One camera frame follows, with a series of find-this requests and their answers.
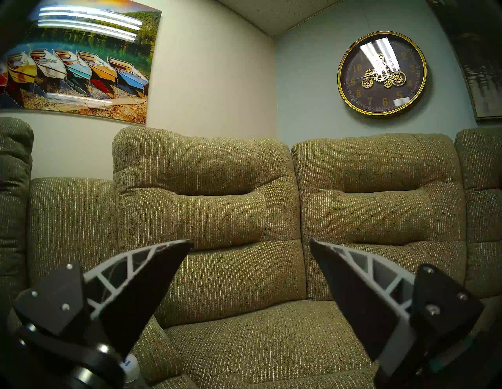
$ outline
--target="dark painting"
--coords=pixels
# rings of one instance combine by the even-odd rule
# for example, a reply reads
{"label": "dark painting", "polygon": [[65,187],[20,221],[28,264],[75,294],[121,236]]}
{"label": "dark painting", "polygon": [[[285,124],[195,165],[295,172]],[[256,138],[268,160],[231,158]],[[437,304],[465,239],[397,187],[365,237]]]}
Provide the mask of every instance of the dark painting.
{"label": "dark painting", "polygon": [[501,0],[427,0],[451,41],[477,119],[502,118]]}

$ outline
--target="painting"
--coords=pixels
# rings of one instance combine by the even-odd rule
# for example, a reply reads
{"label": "painting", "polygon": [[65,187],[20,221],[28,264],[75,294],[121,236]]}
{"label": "painting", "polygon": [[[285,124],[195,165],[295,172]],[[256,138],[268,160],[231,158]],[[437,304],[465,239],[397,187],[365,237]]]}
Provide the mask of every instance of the painting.
{"label": "painting", "polygon": [[502,0],[427,0],[455,50],[476,119],[502,119]]}
{"label": "painting", "polygon": [[161,11],[129,0],[43,0],[0,56],[0,108],[145,124]]}

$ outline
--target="striped fabric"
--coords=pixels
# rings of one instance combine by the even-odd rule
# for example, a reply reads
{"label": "striped fabric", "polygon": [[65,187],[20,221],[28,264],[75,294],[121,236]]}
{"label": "striped fabric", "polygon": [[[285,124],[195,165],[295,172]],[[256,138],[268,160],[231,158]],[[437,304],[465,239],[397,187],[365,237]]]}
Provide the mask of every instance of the striped fabric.
{"label": "striped fabric", "polygon": [[113,141],[113,163],[120,250],[195,244],[156,313],[161,327],[306,297],[298,188],[284,144],[128,127]]}
{"label": "striped fabric", "polygon": [[322,382],[326,374],[370,366],[334,301],[287,302],[166,333],[202,389],[224,380],[255,384],[321,376]]}
{"label": "striped fabric", "polygon": [[340,373],[287,379],[251,385],[242,381],[224,380],[217,389],[374,389],[373,377],[377,365]]}
{"label": "striped fabric", "polygon": [[467,201],[465,286],[477,297],[502,294],[502,127],[457,134]]}
{"label": "striped fabric", "polygon": [[160,382],[182,372],[179,354],[169,343],[166,333],[154,316],[145,326],[131,354],[138,359],[141,374],[147,384]]}
{"label": "striped fabric", "polygon": [[10,367],[7,316],[26,288],[26,207],[33,131],[21,120],[0,118],[0,376]]}
{"label": "striped fabric", "polygon": [[38,178],[28,205],[30,285],[68,261],[84,272],[117,255],[114,183],[88,178]]}
{"label": "striped fabric", "polygon": [[422,262],[465,277],[465,198],[452,141],[383,134],[292,147],[300,190],[310,299],[332,299],[308,249],[314,236],[385,256],[411,272]]}
{"label": "striped fabric", "polygon": [[153,389],[198,389],[186,374],[168,378],[152,387]]}

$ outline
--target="orange boat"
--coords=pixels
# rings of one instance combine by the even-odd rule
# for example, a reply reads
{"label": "orange boat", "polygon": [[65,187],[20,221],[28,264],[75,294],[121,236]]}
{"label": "orange boat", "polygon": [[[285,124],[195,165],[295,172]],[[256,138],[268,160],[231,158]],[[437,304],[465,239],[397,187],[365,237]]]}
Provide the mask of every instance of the orange boat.
{"label": "orange boat", "polygon": [[85,51],[77,51],[77,55],[92,69],[93,78],[101,78],[112,82],[117,80],[117,72],[115,69],[103,61],[98,55]]}

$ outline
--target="ceiling tile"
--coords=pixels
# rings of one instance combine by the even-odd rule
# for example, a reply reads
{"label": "ceiling tile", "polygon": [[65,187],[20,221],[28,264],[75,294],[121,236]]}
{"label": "ceiling tile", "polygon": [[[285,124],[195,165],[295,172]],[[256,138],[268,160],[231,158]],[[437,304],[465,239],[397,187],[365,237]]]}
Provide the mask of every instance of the ceiling tile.
{"label": "ceiling tile", "polygon": [[271,37],[284,33],[337,0],[219,0]]}

